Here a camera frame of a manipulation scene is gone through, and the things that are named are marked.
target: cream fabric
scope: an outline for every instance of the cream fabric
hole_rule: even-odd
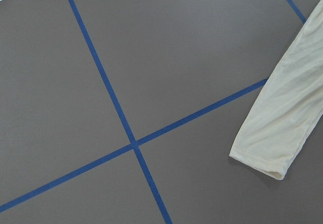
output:
[[[261,90],[229,156],[282,180],[322,114],[323,0]]]

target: blue line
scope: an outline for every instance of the blue line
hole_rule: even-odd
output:
[[[163,216],[163,218],[165,220],[165,223],[166,224],[172,224],[171,218],[170,218],[170,216],[169,216],[169,214],[167,212],[167,209],[166,209],[166,207],[165,207],[165,205],[163,203],[163,200],[162,200],[162,198],[161,198],[161,196],[159,194],[159,191],[158,191],[158,189],[156,187],[156,184],[155,184],[155,182],[154,182],[154,180],[153,180],[153,178],[151,176],[151,173],[150,173],[150,171],[148,169],[148,166],[147,166],[147,164],[145,162],[145,159],[142,156],[142,153],[141,153],[141,151],[139,149],[138,143],[137,143],[137,141],[136,141],[136,139],[135,139],[135,137],[133,135],[133,132],[131,131],[129,123],[128,123],[126,117],[125,117],[125,114],[124,114],[121,106],[120,106],[120,103],[119,103],[119,101],[117,99],[117,96],[116,96],[116,94],[115,94],[115,92],[114,92],[114,90],[112,88],[112,85],[111,85],[111,83],[109,81],[109,78],[108,78],[108,76],[107,76],[107,74],[106,74],[106,72],[105,72],[105,70],[103,68],[103,65],[102,65],[102,63],[100,61],[100,58],[98,57],[98,55],[96,53],[96,50],[95,50],[94,45],[92,43],[92,40],[91,40],[87,30],[86,30],[86,27],[85,27],[85,25],[83,23],[81,15],[80,15],[77,7],[76,7],[76,4],[75,4],[74,0],[68,0],[68,1],[69,1],[70,5],[71,5],[71,8],[72,8],[73,13],[75,15],[75,18],[76,18],[76,20],[77,20],[77,22],[79,24],[79,27],[80,27],[80,29],[82,31],[82,34],[83,34],[84,39],[86,41],[86,44],[87,44],[87,46],[88,46],[88,48],[89,48],[89,50],[90,50],[90,52],[92,54],[92,57],[93,57],[93,59],[95,61],[97,69],[100,72],[100,75],[102,77],[104,85],[105,85],[105,87],[106,87],[106,89],[107,89],[107,91],[108,91],[108,93],[109,93],[109,95],[111,97],[113,105],[115,106],[115,109],[116,109],[116,111],[117,111],[117,113],[119,115],[119,118],[120,118],[120,120],[122,122],[122,125],[123,125],[123,127],[124,127],[124,129],[125,129],[125,131],[127,133],[127,136],[128,136],[129,141],[131,143],[131,146],[132,146],[132,148],[133,148],[133,150],[134,150],[134,152],[136,154],[136,157],[138,159],[140,167],[141,167],[141,169],[142,169],[142,171],[143,171],[143,173],[145,175],[145,178],[146,178],[146,180],[147,180],[147,182],[149,184],[151,192],[152,192],[152,194],[153,194],[153,196],[154,196],[154,198],[156,200],[156,203],[157,203],[157,205],[159,207],[159,210],[160,210],[160,212],[161,212],[161,214],[162,214],[162,216]]]
[[[209,106],[207,106],[207,107],[205,107],[203,109],[200,109],[199,111],[197,111],[197,112],[195,112],[193,114],[190,114],[187,117],[184,117],[184,118],[182,118],[182,119],[180,119],[180,120],[178,120],[178,121],[176,121],[176,122],[174,122],[174,123],[172,123],[172,124],[170,124],[170,125],[168,125],[168,126],[166,126],[164,128],[161,128],[158,131],[155,131],[155,132],[149,134],[148,136],[145,136],[145,137],[139,139],[137,142],[138,142],[139,145],[142,145],[142,144],[144,144],[144,143],[146,143],[148,141],[151,141],[151,140],[153,140],[153,139],[155,139],[155,138],[157,138],[157,137],[159,137],[159,136],[161,136],[161,135],[163,135],[163,134],[165,134],[165,133],[167,133],[167,132],[169,132],[169,131],[171,131],[171,130],[173,130],[175,128],[180,127],[181,125],[183,125],[185,123],[188,123],[188,122],[190,122],[190,121],[192,121],[192,120],[194,120],[194,119],[196,119],[196,118],[198,118],[198,117],[200,117],[200,116],[202,116],[202,115],[204,115],[204,114],[206,114],[206,113],[208,113],[208,112],[210,112],[210,111],[212,111],[212,110],[214,110],[216,108],[219,108],[222,105],[225,105],[225,104],[231,102],[232,100],[235,100],[235,99],[237,99],[237,98],[239,98],[239,97],[241,97],[241,96],[243,96],[243,95],[245,95],[245,94],[247,94],[247,93],[249,93],[249,92],[251,92],[251,91],[253,91],[255,89],[260,88],[261,86],[265,85],[266,81],[267,81],[267,79],[263,79],[263,80],[255,83],[255,84],[245,88],[245,89],[242,89],[242,90],[240,90],[240,91],[238,91],[238,92],[236,92],[236,93],[234,93],[234,94],[232,94],[232,95],[230,95],[230,96],[228,96],[228,97],[226,97],[224,99],[219,100],[218,102],[215,102],[215,103],[213,103],[213,104],[211,104],[211,105],[209,105]]]
[[[29,199],[37,196],[37,195],[40,195],[41,193],[43,193],[43,192],[45,192],[47,190],[50,190],[50,189],[56,187],[57,185],[60,185],[60,184],[66,182],[66,181],[68,181],[68,180],[70,180],[72,178],[75,178],[75,177],[77,177],[77,176],[79,176],[79,175],[81,175],[81,174],[83,174],[83,173],[85,173],[85,172],[87,172],[87,171],[89,171],[89,170],[91,170],[91,169],[105,163],[105,162],[108,162],[109,160],[111,160],[111,159],[113,159],[115,157],[118,157],[118,156],[130,151],[131,149],[132,149],[132,147],[131,147],[130,144],[127,145],[127,146],[124,146],[124,147],[122,147],[122,148],[120,148],[120,149],[118,149],[118,150],[116,150],[116,151],[102,157],[102,158],[99,158],[99,159],[97,159],[97,160],[95,160],[95,161],[93,161],[93,162],[91,162],[91,163],[89,163],[89,164],[87,164],[87,165],[85,165],[83,167],[80,167],[77,170],[74,170],[74,171],[72,171],[72,172],[70,172],[70,173],[68,173],[68,174],[54,180],[54,181],[51,181],[48,184],[45,184],[45,185],[43,185],[43,186],[41,186],[41,187],[39,187],[39,188],[37,188],[37,189],[35,189],[33,191],[28,192],[27,194],[24,194],[24,195],[12,200],[12,201],[9,201],[6,204],[3,204],[3,205],[0,206],[0,213],[4,212],[5,210],[8,210],[8,209],[10,209],[10,208],[12,208],[14,206],[16,206],[16,205],[18,205],[18,204],[20,204],[20,203],[22,203],[22,202],[24,202],[26,200],[29,200]]]
[[[305,16],[301,13],[301,11],[298,9],[297,5],[292,1],[292,0],[286,0],[289,5],[292,7],[292,9],[294,10],[294,12],[297,14],[297,16],[301,19],[301,21],[303,22],[303,24],[305,24],[306,22],[306,18]]]

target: gray floor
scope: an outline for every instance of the gray floor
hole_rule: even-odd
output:
[[[268,77],[302,26],[285,0],[74,1],[137,140]],[[308,17],[319,0],[293,1]],[[3,205],[129,140],[68,0],[0,14]],[[228,158],[258,93],[140,147],[173,223],[321,223],[322,121],[283,181]],[[165,221],[130,151],[0,223]]]

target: blue grid line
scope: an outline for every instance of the blue grid line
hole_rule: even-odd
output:
[[[289,5],[292,7],[292,9],[294,10],[294,12],[297,14],[297,16],[301,19],[301,21],[303,22],[303,24],[305,24],[306,22],[306,18],[305,16],[302,14],[302,12],[298,9],[297,5],[292,1],[292,0],[286,0]]]
[[[197,112],[195,112],[193,114],[190,114],[189,116],[186,116],[186,117],[184,117],[184,118],[182,118],[182,119],[180,119],[180,120],[178,120],[178,121],[176,121],[176,122],[174,122],[174,123],[172,123],[172,124],[170,124],[170,125],[168,125],[168,126],[166,126],[164,128],[161,128],[158,131],[155,131],[155,132],[153,132],[153,133],[139,139],[138,144],[142,145],[142,144],[144,144],[146,142],[149,142],[152,139],[155,139],[155,138],[157,138],[157,137],[159,137],[159,136],[161,136],[161,135],[163,135],[163,134],[165,134],[165,133],[167,133],[167,132],[169,132],[169,131],[171,131],[171,130],[173,130],[175,128],[178,128],[179,126],[181,126],[183,124],[186,124],[186,123],[188,123],[188,122],[190,122],[190,121],[192,121],[192,120],[194,120],[194,119],[196,119],[196,118],[198,118],[198,117],[200,117],[200,116],[202,116],[202,115],[204,115],[206,113],[209,113],[210,111],[212,111],[212,110],[214,110],[216,108],[221,107],[222,105],[225,105],[225,104],[231,102],[232,100],[235,100],[235,99],[237,99],[237,98],[239,98],[239,97],[241,97],[241,96],[243,96],[243,95],[245,95],[247,93],[250,93],[251,91],[253,91],[255,89],[258,89],[261,86],[265,85],[266,81],[267,81],[267,79],[263,79],[263,80],[255,83],[253,85],[250,85],[247,88],[244,88],[244,89],[242,89],[242,90],[240,90],[240,91],[238,91],[238,92],[224,98],[224,99],[221,99],[221,100],[219,100],[219,101],[217,101],[217,102],[215,102],[215,103],[213,103],[213,104],[211,104],[211,105],[209,105],[209,106],[207,106],[207,107],[205,107],[203,109],[200,109],[199,111],[197,111]]]
[[[91,163],[89,163],[87,165],[84,165],[84,166],[80,167],[77,170],[74,170],[74,171],[72,171],[72,172],[70,172],[70,173],[68,173],[68,174],[66,174],[66,175],[64,175],[64,176],[62,176],[62,177],[60,177],[60,178],[58,178],[56,180],[53,180],[53,181],[51,181],[51,182],[49,182],[49,183],[35,189],[35,190],[32,190],[32,191],[28,192],[27,194],[24,194],[24,195],[12,200],[12,201],[9,201],[6,204],[3,204],[3,205],[0,206],[0,213],[4,212],[5,210],[8,210],[8,209],[10,209],[10,208],[12,208],[12,207],[14,207],[16,205],[19,205],[22,202],[25,202],[25,201],[27,201],[27,200],[29,200],[29,199],[37,196],[37,195],[40,195],[41,193],[43,193],[43,192],[45,192],[47,190],[50,190],[50,189],[56,187],[57,185],[60,185],[60,184],[66,182],[66,181],[68,181],[68,180],[70,180],[72,178],[75,178],[75,177],[77,177],[77,176],[79,176],[79,175],[81,175],[81,174],[83,174],[83,173],[85,173],[85,172],[87,172],[87,171],[89,171],[89,170],[91,170],[91,169],[105,163],[105,162],[108,162],[111,159],[114,159],[115,157],[118,157],[118,156],[130,151],[131,149],[132,149],[132,147],[131,147],[130,144],[127,145],[127,146],[124,146],[124,147],[122,147],[122,148],[120,148],[120,149],[118,149],[118,150],[116,150],[116,151],[102,157],[102,158],[99,158],[99,159],[97,159],[97,160],[95,160],[95,161],[93,161],[93,162],[91,162]]]
[[[122,122],[122,125],[123,125],[123,127],[124,127],[124,129],[125,129],[125,131],[127,133],[127,136],[129,138],[130,144],[131,144],[131,146],[132,146],[132,148],[133,148],[133,150],[135,152],[137,160],[138,160],[138,162],[140,164],[140,167],[141,167],[141,169],[142,169],[142,171],[143,171],[143,173],[145,175],[145,178],[146,178],[146,180],[148,182],[148,185],[150,187],[150,190],[151,190],[151,192],[152,192],[152,194],[153,194],[153,196],[155,198],[155,201],[156,201],[156,203],[157,203],[157,205],[159,207],[161,215],[163,216],[164,221],[165,221],[166,224],[172,224],[171,217],[169,216],[169,214],[167,212],[167,209],[166,209],[166,207],[164,205],[162,197],[160,196],[160,193],[159,193],[159,191],[157,189],[157,186],[156,186],[156,184],[155,184],[155,182],[154,182],[154,180],[152,178],[152,175],[151,175],[151,173],[149,171],[149,168],[148,168],[148,166],[146,164],[146,161],[143,158],[143,155],[142,155],[142,153],[141,153],[141,151],[139,149],[138,143],[137,143],[137,141],[136,141],[136,139],[135,139],[135,137],[133,135],[133,132],[131,131],[129,123],[128,123],[126,117],[125,117],[125,114],[124,114],[124,112],[123,112],[123,110],[121,108],[121,105],[120,105],[120,103],[119,103],[119,101],[117,99],[117,96],[116,96],[116,94],[115,94],[115,92],[113,90],[113,87],[112,87],[112,85],[111,85],[111,83],[109,81],[109,78],[108,78],[108,76],[107,76],[107,74],[106,74],[106,72],[105,72],[105,70],[103,68],[103,65],[102,65],[102,63],[100,61],[99,56],[96,53],[95,47],[94,47],[94,45],[92,43],[92,40],[91,40],[87,30],[86,30],[86,27],[85,27],[85,25],[83,23],[81,15],[80,15],[77,7],[76,7],[76,4],[75,4],[74,0],[68,0],[68,1],[70,3],[70,6],[71,6],[72,11],[74,13],[74,16],[75,16],[75,18],[77,20],[77,23],[79,24],[79,27],[80,27],[80,29],[82,31],[82,34],[83,34],[84,39],[86,41],[86,44],[88,45],[88,48],[89,48],[89,50],[90,50],[90,52],[92,54],[92,57],[93,57],[93,59],[95,61],[97,69],[99,70],[99,73],[100,73],[100,75],[102,77],[104,85],[105,85],[105,87],[106,87],[106,89],[107,89],[107,91],[108,91],[108,93],[110,95],[110,98],[111,98],[111,100],[113,102],[113,105],[114,105],[114,107],[115,107],[115,109],[116,109],[116,111],[118,113],[118,116],[119,116],[119,118],[120,118],[120,120]]]

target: sleeve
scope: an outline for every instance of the sleeve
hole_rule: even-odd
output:
[[[229,156],[277,180],[323,114],[323,0],[252,106]]]

